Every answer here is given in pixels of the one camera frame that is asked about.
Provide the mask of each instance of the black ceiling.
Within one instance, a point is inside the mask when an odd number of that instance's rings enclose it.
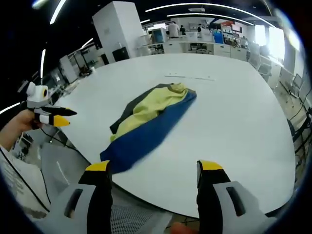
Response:
[[[55,68],[58,60],[81,47],[97,34],[92,25],[92,16],[111,0],[67,0],[56,22],[50,25],[50,19],[57,6],[58,0],[49,0],[39,10],[31,5],[34,0],[23,0],[21,3],[9,1],[3,9],[7,9],[5,21],[5,79],[16,82],[29,78],[39,70],[41,52],[46,49],[44,71]],[[190,6],[176,6],[145,12],[145,10],[174,3],[192,2],[191,0],[129,0],[135,2],[141,20],[150,22],[166,20],[169,14],[188,13]],[[258,16],[269,16],[270,13],[261,0],[200,0],[237,7]],[[204,6],[206,13],[245,18],[248,15],[226,8]]]

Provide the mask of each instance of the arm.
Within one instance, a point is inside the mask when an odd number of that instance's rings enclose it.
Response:
[[[0,145],[10,151],[14,142],[20,137],[22,132],[32,129],[35,113],[23,110],[11,119],[0,131]]]

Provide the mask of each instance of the yellow cloth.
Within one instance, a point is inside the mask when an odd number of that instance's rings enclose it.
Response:
[[[135,106],[133,115],[126,118],[119,125],[116,134],[111,136],[111,142],[153,118],[156,118],[159,112],[163,111],[167,106],[182,101],[189,91],[182,83],[172,84],[171,88],[176,92],[170,91],[168,87],[155,88],[150,92],[144,100]]]

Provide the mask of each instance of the shirt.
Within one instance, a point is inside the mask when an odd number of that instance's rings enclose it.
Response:
[[[179,34],[178,34],[179,26],[177,24],[175,24],[175,23],[169,24],[168,30],[169,30],[169,36],[171,38],[179,36]]]
[[[185,35],[185,28],[180,28],[180,32],[182,33],[182,35]]]

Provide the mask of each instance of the round table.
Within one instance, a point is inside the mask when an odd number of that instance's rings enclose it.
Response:
[[[183,82],[197,98],[165,140],[113,182],[168,211],[198,217],[196,162],[214,161],[271,212],[293,194],[293,141],[277,99],[247,62],[165,54],[96,69],[58,106],[77,111],[63,132],[90,162],[110,143],[109,126],[127,103],[159,83]]]

